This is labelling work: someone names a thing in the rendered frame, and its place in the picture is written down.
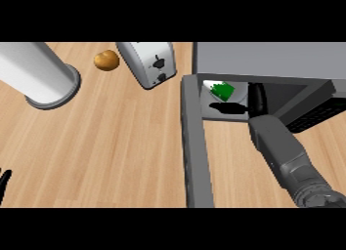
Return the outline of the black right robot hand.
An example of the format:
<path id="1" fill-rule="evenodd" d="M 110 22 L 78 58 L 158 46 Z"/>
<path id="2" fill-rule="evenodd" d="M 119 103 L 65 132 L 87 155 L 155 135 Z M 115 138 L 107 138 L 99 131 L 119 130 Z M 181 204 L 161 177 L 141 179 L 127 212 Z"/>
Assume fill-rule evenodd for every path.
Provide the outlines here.
<path id="1" fill-rule="evenodd" d="M 208 106 L 223 114 L 248 113 L 250 118 L 266 115 L 266 95 L 261 84 L 248 84 L 248 103 L 245 105 L 238 103 L 211 103 Z"/>

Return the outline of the white and green milk carton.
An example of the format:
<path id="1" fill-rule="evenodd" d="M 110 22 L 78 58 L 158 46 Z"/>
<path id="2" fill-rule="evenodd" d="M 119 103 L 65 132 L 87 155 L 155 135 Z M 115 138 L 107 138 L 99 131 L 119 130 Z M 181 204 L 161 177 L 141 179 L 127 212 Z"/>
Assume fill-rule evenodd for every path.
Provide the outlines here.
<path id="1" fill-rule="evenodd" d="M 204 80 L 202 86 L 221 103 L 239 103 L 247 96 L 244 84 L 217 80 Z"/>

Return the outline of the grey microwave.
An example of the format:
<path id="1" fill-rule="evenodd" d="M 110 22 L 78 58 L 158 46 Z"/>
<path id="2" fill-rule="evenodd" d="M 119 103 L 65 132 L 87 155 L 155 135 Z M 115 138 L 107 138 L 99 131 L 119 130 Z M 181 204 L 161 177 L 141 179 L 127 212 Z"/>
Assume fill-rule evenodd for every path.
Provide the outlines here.
<path id="1" fill-rule="evenodd" d="M 300 133 L 346 111 L 346 43 L 196 42 L 192 74 L 230 83 L 230 101 L 247 102 L 260 83 L 267 113 Z"/>

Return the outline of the grey microwave door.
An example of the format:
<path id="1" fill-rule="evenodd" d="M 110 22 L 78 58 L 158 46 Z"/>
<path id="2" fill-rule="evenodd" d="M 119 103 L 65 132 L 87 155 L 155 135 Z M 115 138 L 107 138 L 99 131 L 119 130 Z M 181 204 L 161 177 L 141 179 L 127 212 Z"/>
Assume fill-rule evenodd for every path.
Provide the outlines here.
<path id="1" fill-rule="evenodd" d="M 189 208 L 213 208 L 199 84 L 195 75 L 184 75 L 181 78 L 180 101 L 186 205 Z"/>

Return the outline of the silver toaster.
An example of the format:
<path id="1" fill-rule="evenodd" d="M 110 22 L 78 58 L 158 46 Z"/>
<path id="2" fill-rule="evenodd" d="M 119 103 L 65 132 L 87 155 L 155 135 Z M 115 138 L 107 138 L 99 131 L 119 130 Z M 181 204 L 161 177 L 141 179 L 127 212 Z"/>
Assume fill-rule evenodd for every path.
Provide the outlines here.
<path id="1" fill-rule="evenodd" d="M 174 50 L 170 42 L 116 42 L 116 49 L 146 90 L 176 75 Z"/>

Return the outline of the brown potato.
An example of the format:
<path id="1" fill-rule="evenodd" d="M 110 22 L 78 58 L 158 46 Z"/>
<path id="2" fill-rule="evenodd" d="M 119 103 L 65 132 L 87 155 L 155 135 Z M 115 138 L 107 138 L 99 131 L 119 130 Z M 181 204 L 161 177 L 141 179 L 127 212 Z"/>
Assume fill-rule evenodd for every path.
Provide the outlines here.
<path id="1" fill-rule="evenodd" d="M 93 64 L 103 71 L 113 70 L 119 65 L 119 58 L 116 53 L 110 50 L 99 53 L 93 58 Z"/>

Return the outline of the white cylindrical appliance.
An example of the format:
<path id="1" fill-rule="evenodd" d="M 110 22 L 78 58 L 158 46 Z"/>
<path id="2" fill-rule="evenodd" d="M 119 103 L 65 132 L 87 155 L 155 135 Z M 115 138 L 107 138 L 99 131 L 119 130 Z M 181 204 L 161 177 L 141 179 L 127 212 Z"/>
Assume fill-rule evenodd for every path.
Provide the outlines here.
<path id="1" fill-rule="evenodd" d="M 44 42 L 0 42 L 0 80 L 42 110 L 66 104 L 81 88 L 78 70 L 62 62 Z"/>

